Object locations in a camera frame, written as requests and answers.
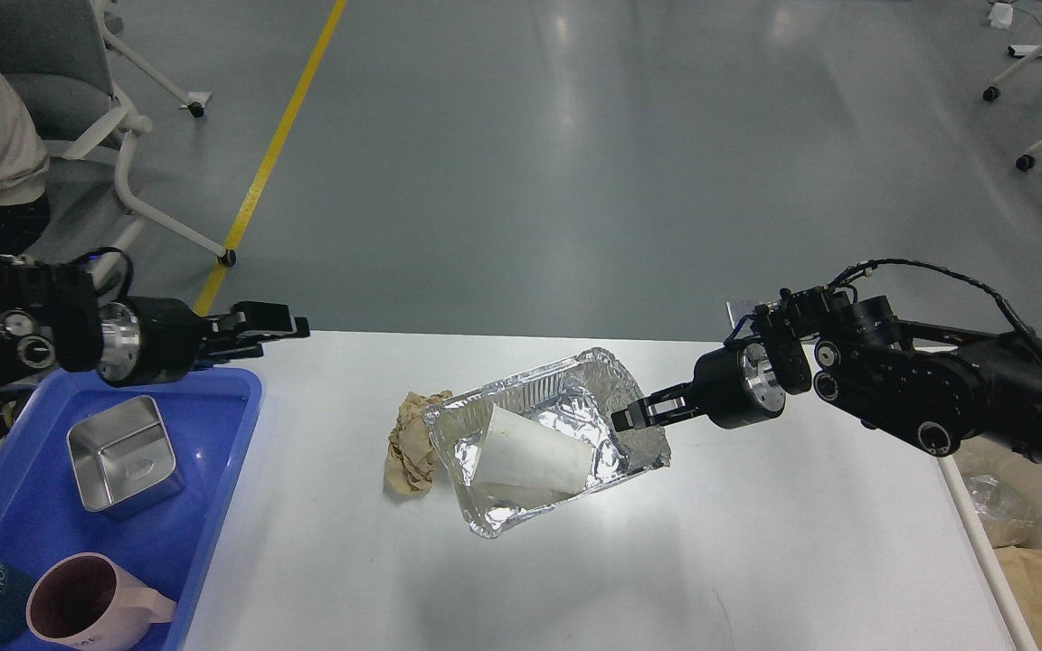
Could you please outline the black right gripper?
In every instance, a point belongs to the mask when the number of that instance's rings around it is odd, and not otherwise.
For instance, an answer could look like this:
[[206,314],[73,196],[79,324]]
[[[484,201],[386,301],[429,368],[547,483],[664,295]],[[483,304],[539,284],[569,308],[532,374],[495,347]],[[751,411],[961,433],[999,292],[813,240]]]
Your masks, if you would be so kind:
[[653,392],[611,414],[611,423],[617,432],[641,431],[704,415],[720,428],[737,429],[778,418],[786,397],[769,355],[753,343],[708,352],[695,364],[692,383]]

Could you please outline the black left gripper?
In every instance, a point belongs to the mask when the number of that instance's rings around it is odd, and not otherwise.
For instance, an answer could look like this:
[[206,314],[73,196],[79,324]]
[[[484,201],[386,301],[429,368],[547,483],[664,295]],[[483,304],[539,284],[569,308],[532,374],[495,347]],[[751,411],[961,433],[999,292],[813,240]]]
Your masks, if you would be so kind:
[[235,302],[207,321],[178,299],[127,297],[99,310],[102,351],[96,372],[115,387],[150,386],[181,380],[200,367],[263,357],[263,345],[278,339],[308,339],[305,317],[278,302]]

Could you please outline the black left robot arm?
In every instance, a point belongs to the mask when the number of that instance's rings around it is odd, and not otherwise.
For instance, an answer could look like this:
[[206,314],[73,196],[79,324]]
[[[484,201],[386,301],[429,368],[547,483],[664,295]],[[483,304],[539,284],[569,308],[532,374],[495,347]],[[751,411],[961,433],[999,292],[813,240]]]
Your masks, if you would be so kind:
[[63,368],[113,387],[153,386],[307,339],[305,317],[277,302],[198,315],[185,302],[131,293],[134,264],[115,247],[71,262],[0,255],[0,389]]

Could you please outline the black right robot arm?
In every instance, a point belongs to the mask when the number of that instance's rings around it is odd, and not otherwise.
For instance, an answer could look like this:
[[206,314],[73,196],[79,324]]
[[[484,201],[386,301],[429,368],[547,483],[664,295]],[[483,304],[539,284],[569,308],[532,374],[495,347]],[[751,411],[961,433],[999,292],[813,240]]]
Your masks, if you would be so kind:
[[[929,270],[991,297],[1008,330],[987,333],[902,320],[860,280],[886,265]],[[932,262],[895,257],[844,268],[827,283],[729,309],[731,334],[702,355],[692,379],[611,415],[617,432],[704,417],[737,429],[782,416],[813,392],[832,407],[946,458],[985,437],[1042,465],[1042,339],[995,287]]]

